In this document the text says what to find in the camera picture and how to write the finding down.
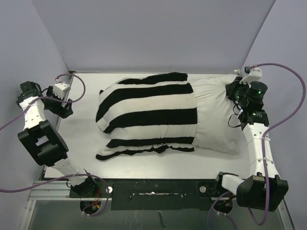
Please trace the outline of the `white pillow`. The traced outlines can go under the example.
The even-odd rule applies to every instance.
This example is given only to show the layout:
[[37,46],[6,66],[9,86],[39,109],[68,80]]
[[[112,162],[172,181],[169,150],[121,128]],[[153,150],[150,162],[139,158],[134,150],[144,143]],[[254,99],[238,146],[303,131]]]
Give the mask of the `white pillow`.
[[238,154],[239,129],[228,125],[234,104],[226,97],[226,85],[232,83],[236,75],[219,75],[207,79],[193,79],[197,105],[197,128],[193,145],[231,155]]

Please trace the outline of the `black white striped pillowcase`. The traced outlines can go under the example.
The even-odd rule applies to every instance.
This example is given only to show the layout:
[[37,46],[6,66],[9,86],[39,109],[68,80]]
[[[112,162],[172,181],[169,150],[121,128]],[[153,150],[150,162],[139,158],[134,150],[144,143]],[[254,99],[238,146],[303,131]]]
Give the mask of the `black white striped pillowcase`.
[[109,142],[96,154],[100,161],[167,149],[194,151],[197,104],[186,73],[126,78],[99,92],[97,127]]

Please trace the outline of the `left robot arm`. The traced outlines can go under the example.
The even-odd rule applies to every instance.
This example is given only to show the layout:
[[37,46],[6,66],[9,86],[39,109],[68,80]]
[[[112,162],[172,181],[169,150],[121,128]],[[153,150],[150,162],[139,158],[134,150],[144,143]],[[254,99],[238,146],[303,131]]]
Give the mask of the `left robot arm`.
[[24,129],[18,139],[38,165],[53,168],[67,176],[71,189],[80,196],[92,197],[99,188],[87,171],[67,155],[69,148],[58,131],[46,119],[48,110],[61,118],[73,114],[72,100],[65,103],[70,85],[59,81],[43,93],[39,84],[27,81],[20,85],[22,93],[17,104],[24,111]]

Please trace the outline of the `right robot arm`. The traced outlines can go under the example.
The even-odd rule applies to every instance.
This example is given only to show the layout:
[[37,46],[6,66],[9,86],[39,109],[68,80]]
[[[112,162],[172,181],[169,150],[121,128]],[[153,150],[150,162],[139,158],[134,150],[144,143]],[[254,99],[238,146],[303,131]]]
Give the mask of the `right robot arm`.
[[288,182],[280,178],[272,158],[269,119],[263,109],[268,87],[260,81],[246,82],[236,77],[225,89],[227,99],[239,109],[237,117],[247,141],[250,173],[247,179],[241,179],[233,173],[219,172],[213,189],[219,196],[233,193],[241,207],[273,212],[287,193]]

